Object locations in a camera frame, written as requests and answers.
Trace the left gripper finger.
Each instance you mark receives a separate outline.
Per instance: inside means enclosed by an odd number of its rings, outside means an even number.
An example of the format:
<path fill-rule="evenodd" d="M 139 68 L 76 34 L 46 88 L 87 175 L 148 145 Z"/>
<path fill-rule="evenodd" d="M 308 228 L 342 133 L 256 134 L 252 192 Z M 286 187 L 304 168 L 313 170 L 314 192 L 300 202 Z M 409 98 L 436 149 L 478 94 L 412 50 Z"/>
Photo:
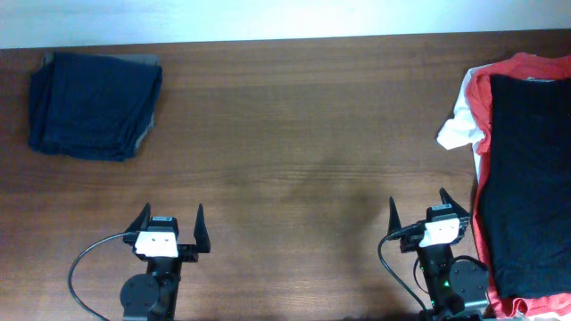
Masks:
<path fill-rule="evenodd" d="M 125 230 L 126 233 L 135 233 L 139 231 L 146 230 L 151 217 L 151 204 L 147 203 L 139 215 L 133 220 L 133 222 Z"/>
<path fill-rule="evenodd" d="M 195 251 L 197 253 L 211 252 L 211 240 L 205 225 L 203 205 L 201 203 L 198 206 L 196 214 L 193 236 L 195 239 Z"/>

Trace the black t-shirt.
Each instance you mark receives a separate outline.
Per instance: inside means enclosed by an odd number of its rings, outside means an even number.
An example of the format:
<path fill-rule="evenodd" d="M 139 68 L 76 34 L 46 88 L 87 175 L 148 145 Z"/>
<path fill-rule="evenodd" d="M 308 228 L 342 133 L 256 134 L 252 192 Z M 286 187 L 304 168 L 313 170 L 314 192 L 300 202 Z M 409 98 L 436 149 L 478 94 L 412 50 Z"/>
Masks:
<path fill-rule="evenodd" d="M 570 82 L 495 75 L 479 201 L 502 298 L 570 291 Z"/>

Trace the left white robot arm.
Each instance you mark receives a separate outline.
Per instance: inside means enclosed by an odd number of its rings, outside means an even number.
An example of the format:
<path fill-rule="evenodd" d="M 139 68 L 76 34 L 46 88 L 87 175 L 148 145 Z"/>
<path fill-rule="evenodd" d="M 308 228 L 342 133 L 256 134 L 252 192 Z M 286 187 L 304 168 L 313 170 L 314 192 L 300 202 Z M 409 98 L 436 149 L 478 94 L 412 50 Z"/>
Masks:
<path fill-rule="evenodd" d="M 124 320 L 167 321 L 175 316 L 181 268 L 196 263 L 211 251 L 203 206 L 194 223 L 192 244 L 178 242 L 178 221 L 174 217 L 152 216 L 146 204 L 125 230 L 122 241 L 147 264 L 146 271 L 129 278 L 120 291 Z"/>

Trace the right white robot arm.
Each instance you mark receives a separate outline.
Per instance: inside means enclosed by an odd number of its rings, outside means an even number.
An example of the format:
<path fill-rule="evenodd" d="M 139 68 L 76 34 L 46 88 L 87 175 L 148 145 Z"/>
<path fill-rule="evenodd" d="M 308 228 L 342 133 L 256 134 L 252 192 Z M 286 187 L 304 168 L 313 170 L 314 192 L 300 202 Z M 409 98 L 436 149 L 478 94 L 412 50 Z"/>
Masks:
<path fill-rule="evenodd" d="M 488 306 L 488 268 L 479 259 L 455 256 L 451 247 L 468 228 L 470 214 L 440 189 L 441 203 L 426 209 L 426 218 L 403 226 L 393 198 L 389 199 L 387 235 L 377 254 L 387 272 L 420 304 L 420 320 L 482 320 Z M 388 241 L 400 243 L 402 254 L 417 254 L 414 268 L 422 272 L 431 306 L 427 307 L 385 261 L 382 248 Z"/>

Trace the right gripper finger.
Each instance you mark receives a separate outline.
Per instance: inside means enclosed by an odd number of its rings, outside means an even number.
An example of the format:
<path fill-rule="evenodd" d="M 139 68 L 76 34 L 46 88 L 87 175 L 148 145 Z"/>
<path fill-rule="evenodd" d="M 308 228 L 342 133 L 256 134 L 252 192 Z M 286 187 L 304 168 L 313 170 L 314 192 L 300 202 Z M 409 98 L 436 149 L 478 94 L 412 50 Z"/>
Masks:
<path fill-rule="evenodd" d="M 451 206 L 451 208 L 453 209 L 453 212 L 459 217 L 459 218 L 470 218 L 470 214 L 468 211 L 466 211 L 464 208 L 462 208 L 456 201 L 454 201 L 451 196 L 448 194 L 448 192 L 445 190 L 444 187 L 441 187 L 439 190 L 439 194 L 441 197 L 441 200 L 443 202 L 443 204 L 448 204 Z"/>
<path fill-rule="evenodd" d="M 393 197 L 389 198 L 388 235 L 398 235 L 402 230 L 401 221 Z"/>

